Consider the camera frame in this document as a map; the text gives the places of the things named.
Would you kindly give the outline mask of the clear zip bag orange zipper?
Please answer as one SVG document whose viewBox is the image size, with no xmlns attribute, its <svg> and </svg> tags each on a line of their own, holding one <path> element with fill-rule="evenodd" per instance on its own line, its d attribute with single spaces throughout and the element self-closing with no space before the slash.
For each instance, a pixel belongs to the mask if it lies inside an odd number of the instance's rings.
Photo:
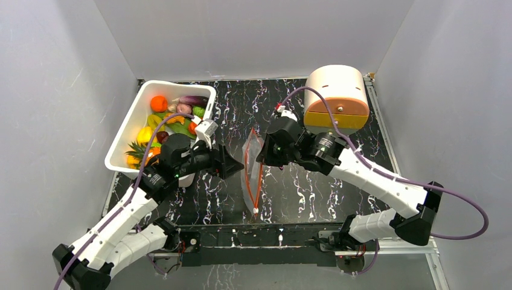
<svg viewBox="0 0 512 290">
<path fill-rule="evenodd" d="M 263 144 L 263 139 L 252 128 L 242 147 L 244 165 L 241 173 L 242 192 L 245 205 L 253 216 L 259 214 L 258 202 L 261 194 L 263 165 L 257 161 L 257 156 L 261 152 Z"/>
</svg>

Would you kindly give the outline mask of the toy pineapple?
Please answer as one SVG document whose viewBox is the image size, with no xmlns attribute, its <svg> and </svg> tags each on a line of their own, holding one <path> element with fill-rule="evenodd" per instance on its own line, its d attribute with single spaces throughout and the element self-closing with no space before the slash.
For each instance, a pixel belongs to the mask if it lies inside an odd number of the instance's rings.
<svg viewBox="0 0 512 290">
<path fill-rule="evenodd" d="M 131 169 L 139 169 L 142 164 L 142 159 L 146 151 L 146 145 L 139 144 L 136 141 L 129 144 L 130 150 L 126 151 L 126 163 Z M 150 146 L 148 157 L 146 158 L 145 165 L 152 159 L 156 158 L 161 153 L 161 144 L 152 143 Z"/>
</svg>

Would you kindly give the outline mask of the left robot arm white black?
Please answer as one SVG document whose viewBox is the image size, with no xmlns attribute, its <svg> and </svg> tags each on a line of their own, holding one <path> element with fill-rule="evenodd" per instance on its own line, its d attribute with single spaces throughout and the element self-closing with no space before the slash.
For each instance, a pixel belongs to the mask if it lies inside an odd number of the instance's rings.
<svg viewBox="0 0 512 290">
<path fill-rule="evenodd" d="M 192 144 L 183 134 L 170 135 L 160 153 L 141 164 L 134 184 L 100 222 L 72 244 L 54 249 L 59 274 L 54 287 L 65 282 L 71 289 L 106 289 L 115 275 L 142 256 L 178 249 L 180 229 L 163 219 L 137 234 L 129 232 L 179 188 L 181 177 L 203 170 L 226 179 L 243 168 L 224 145 L 209 147 L 204 140 Z"/>
</svg>

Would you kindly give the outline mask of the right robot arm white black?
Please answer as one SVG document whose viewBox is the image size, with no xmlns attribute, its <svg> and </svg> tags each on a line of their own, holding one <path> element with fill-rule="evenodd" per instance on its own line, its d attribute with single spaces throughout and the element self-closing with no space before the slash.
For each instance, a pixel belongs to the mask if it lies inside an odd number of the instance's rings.
<svg viewBox="0 0 512 290">
<path fill-rule="evenodd" d="M 365 166 L 347 143 L 332 133 L 313 134 L 289 117 L 271 121 L 257 162 L 271 167 L 295 163 L 310 172 L 355 185 L 388 204 L 389 209 L 367 215 L 351 214 L 340 232 L 330 236 L 333 248 L 356 250 L 363 243 L 401 238 L 427 245 L 442 193 L 399 182 L 399 177 L 371 163 Z"/>
</svg>

